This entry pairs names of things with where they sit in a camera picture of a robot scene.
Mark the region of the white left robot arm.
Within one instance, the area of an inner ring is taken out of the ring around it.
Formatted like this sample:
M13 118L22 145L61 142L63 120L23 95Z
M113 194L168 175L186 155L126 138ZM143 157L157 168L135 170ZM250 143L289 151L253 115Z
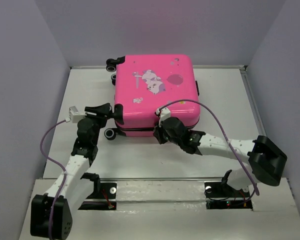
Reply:
M87 197L94 198L100 194L100 177L88 170L98 153L100 130L112 116L110 103L87 106L83 112L72 106L68 116L56 123L57 126L76 124L76 139L66 164L46 157L61 168L61 174L48 190L35 195L31 201L31 236L49 240L67 239L75 212Z

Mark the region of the pink hard-shell suitcase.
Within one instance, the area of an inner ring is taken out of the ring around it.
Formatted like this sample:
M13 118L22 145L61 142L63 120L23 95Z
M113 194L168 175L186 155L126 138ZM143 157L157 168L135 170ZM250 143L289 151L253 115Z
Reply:
M188 128L200 119L199 87L192 60L184 54L125 55L106 60L115 86L115 127L104 131L108 140L116 136L151 137L159 118L156 110L169 105L173 117Z

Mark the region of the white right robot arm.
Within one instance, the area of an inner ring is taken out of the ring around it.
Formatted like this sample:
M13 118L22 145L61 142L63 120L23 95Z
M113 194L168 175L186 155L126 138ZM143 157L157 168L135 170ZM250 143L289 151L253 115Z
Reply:
M221 180L220 190L225 196L232 196L238 190L258 183L279 186L288 159L267 136L259 135L253 140L226 140L190 130L176 117L157 123L153 135L160 144L173 143L187 154L238 161L241 168L228 170Z

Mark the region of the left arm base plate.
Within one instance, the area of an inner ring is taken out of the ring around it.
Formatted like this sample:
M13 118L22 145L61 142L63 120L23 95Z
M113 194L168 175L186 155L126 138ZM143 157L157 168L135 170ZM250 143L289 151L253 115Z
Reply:
M79 210L115 211L117 209L116 196L116 182L101 182L99 191L94 190L81 204Z

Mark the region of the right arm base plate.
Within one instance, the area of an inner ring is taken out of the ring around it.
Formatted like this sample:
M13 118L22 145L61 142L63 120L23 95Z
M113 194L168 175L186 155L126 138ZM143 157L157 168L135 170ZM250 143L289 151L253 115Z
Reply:
M204 184L204 195L207 210L253 209L250 192L235 190L228 185L232 170L228 170L221 181L211 181Z

